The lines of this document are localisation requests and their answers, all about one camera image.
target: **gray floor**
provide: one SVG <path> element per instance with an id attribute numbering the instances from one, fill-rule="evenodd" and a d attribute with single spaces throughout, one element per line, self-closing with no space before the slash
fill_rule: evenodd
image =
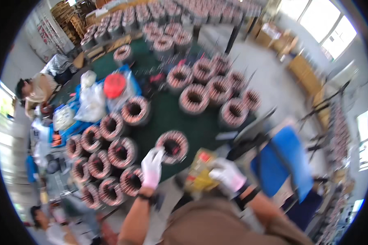
<path id="1" fill-rule="evenodd" d="M 229 26 L 203 27 L 199 35 L 199 43 L 208 49 L 223 52 L 226 49 L 232 28 Z M 256 70 L 248 87 L 260 93 L 262 99 L 262 105 L 258 110 L 260 115 L 275 106 L 277 107 L 271 118 L 272 125 L 278 125 L 286 118 L 298 121 L 309 112 L 304 92 L 301 91 L 292 75 L 285 69 L 289 59 L 281 63 L 276 58 L 275 52 L 262 48 L 251 40 L 244 42 L 242 34 L 239 34 L 229 57 L 231 60 L 236 59 L 232 69 L 245 72 L 247 78 Z M 319 128 L 320 125 L 314 119 L 306 122 L 300 132 L 300 137 L 305 145 L 309 145 L 309 139 L 318 134 Z M 324 153 L 321 150 L 315 153 L 309 164 L 314 176 L 327 174 Z M 158 191 L 165 193 L 166 198 L 161 210 L 159 212 L 153 210 L 151 213 L 150 229 L 145 241 L 145 244 L 150 245 L 156 244 L 160 239 L 168 216 L 182 196 L 181 191 L 172 183 L 172 179 L 162 183 L 158 187 Z M 117 232 L 119 232 L 125 217 L 126 212 L 124 210 L 114 213 L 107 219 Z"/>

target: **plastic bag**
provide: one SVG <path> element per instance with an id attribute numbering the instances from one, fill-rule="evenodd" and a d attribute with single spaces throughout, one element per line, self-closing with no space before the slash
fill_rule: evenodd
<path id="1" fill-rule="evenodd" d="M 126 89 L 123 91 L 123 93 L 114 98 L 114 99 L 108 99 L 107 105 L 110 112 L 117 112 L 119 111 L 124 103 L 131 97 L 136 95 L 136 89 L 134 88 L 134 85 L 131 81 L 132 71 L 124 71 L 122 75 L 126 78 Z"/>
<path id="2" fill-rule="evenodd" d="M 103 84 L 93 84 L 80 92 L 80 107 L 75 120 L 98 122 L 106 115 L 105 94 L 103 93 Z"/>
<path id="3" fill-rule="evenodd" d="M 94 71 L 88 70 L 80 76 L 80 88 L 84 90 L 91 87 L 95 80 L 97 79 L 97 74 Z"/>
<path id="4" fill-rule="evenodd" d="M 53 114 L 53 129 L 54 131 L 68 129 L 75 123 L 74 110 L 68 105 L 64 105 L 59 110 L 56 110 Z"/>

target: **gloved hand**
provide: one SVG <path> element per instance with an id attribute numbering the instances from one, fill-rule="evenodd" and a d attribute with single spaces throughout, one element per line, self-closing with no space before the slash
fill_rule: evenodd
<path id="1" fill-rule="evenodd" d="M 234 193 L 243 187 L 247 181 L 247 178 L 240 172 L 236 164 L 232 161 L 225 158 L 217 158 L 211 164 L 214 169 L 210 171 L 209 177 L 221 181 Z"/>
<path id="2" fill-rule="evenodd" d="M 144 181 L 142 187 L 155 190 L 161 179 L 161 161 L 165 154 L 165 148 L 152 148 L 142 160 L 142 172 Z"/>

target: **chair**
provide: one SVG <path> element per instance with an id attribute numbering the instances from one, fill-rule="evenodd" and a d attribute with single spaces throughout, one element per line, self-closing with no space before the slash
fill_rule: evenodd
<path id="1" fill-rule="evenodd" d="M 291 125 L 266 131 L 265 123 L 275 108 L 244 128 L 234 139 L 227 159 L 237 160 L 248 151 L 256 150 L 246 162 L 246 174 L 253 176 L 263 192 L 273 197 L 290 176 L 294 202 L 301 203 L 313 186 L 305 148 Z"/>

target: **wrist strap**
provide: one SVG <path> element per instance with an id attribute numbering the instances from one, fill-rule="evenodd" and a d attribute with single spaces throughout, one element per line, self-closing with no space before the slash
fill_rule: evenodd
<path id="1" fill-rule="evenodd" d="M 143 194 L 138 193 L 136 195 L 136 198 L 147 200 L 149 202 L 149 205 L 150 206 L 152 206 L 154 204 L 154 197 L 153 196 L 146 196 L 146 195 L 143 195 Z"/>
<path id="2" fill-rule="evenodd" d="M 240 198 L 240 195 L 246 190 L 246 188 L 235 198 L 233 198 L 233 200 L 236 202 L 236 204 L 239 206 L 239 208 L 243 211 L 245 209 L 245 205 L 247 203 L 249 203 L 252 199 L 255 198 L 255 196 L 261 191 L 261 189 L 257 186 L 255 187 L 255 189 L 253 189 L 251 191 L 250 194 L 248 194 L 246 197 L 244 197 L 243 199 Z"/>

